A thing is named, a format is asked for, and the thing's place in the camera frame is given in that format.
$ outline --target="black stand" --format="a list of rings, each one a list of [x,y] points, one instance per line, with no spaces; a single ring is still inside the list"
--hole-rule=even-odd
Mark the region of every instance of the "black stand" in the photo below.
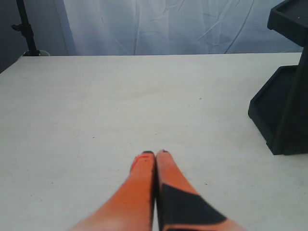
[[[304,47],[298,66],[282,66],[251,100],[248,115],[273,154],[308,153],[308,1],[271,10],[268,28]]]
[[[19,25],[12,25],[12,28],[13,30],[20,31],[27,41],[29,51],[27,51],[24,56],[39,56],[40,52],[37,50],[34,42],[34,34],[28,21],[24,0],[16,0],[16,2],[22,23]]]

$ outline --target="white table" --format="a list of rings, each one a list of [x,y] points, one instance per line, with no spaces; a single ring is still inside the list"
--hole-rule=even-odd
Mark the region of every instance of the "white table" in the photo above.
[[[250,231],[307,230],[308,155],[273,156],[247,116],[299,57],[20,59],[0,75],[1,230],[69,228],[116,191],[135,155],[163,148]]]

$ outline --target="black plastic tray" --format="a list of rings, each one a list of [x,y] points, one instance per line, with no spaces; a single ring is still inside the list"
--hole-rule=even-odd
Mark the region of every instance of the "black plastic tray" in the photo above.
[[[286,0],[274,7],[268,28],[303,47],[308,35],[308,0]]]
[[[308,0],[286,0],[271,10],[269,29],[304,47],[299,65],[280,67],[248,110],[273,154],[308,153]]]

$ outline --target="orange finger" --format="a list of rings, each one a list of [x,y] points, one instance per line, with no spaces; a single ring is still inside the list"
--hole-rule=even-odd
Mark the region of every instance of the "orange finger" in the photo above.
[[[156,199],[161,231],[244,231],[198,194],[169,152],[160,151],[156,164],[159,182]]]
[[[96,212],[71,231],[150,231],[154,209],[155,155],[137,156],[130,175]]]

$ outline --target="white backdrop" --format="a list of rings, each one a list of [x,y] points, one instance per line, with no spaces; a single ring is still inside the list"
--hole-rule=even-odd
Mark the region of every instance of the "white backdrop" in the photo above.
[[[267,29],[282,0],[56,0],[71,54],[300,51]]]

